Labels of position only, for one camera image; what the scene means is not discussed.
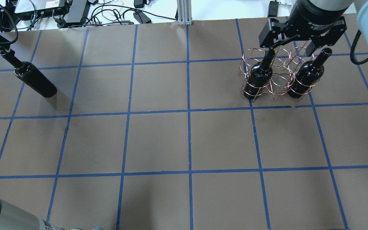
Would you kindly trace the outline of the aluminium frame post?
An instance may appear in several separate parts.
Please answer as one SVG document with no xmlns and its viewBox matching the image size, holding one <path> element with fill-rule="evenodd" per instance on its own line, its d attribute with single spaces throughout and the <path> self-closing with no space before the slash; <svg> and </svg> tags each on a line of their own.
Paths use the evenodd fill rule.
<svg viewBox="0 0 368 230">
<path fill-rule="evenodd" d="M 191 0 L 177 0 L 178 24 L 192 25 Z"/>
</svg>

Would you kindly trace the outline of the dark wine bottle being moved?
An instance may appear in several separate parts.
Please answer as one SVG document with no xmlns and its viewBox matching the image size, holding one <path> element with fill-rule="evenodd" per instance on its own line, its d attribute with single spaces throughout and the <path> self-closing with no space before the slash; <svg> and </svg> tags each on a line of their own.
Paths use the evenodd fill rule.
<svg viewBox="0 0 368 230">
<path fill-rule="evenodd" d="M 1 57 L 13 66 L 15 76 L 45 98 L 57 93 L 56 86 L 31 62 L 21 61 L 15 57 L 15 52 L 0 51 Z"/>
</svg>

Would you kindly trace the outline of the dark wine bottle in basket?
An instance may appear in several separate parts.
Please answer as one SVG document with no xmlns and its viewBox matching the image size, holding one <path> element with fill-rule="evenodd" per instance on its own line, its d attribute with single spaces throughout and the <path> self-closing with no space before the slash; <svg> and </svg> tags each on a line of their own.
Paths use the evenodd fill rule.
<svg viewBox="0 0 368 230">
<path fill-rule="evenodd" d="M 253 65 L 250 75 L 246 78 L 246 84 L 243 89 L 244 96 L 248 100 L 255 100 L 261 95 L 262 90 L 269 83 L 272 77 L 272 61 L 273 59 L 266 59 L 266 51 L 262 61 Z"/>
</svg>

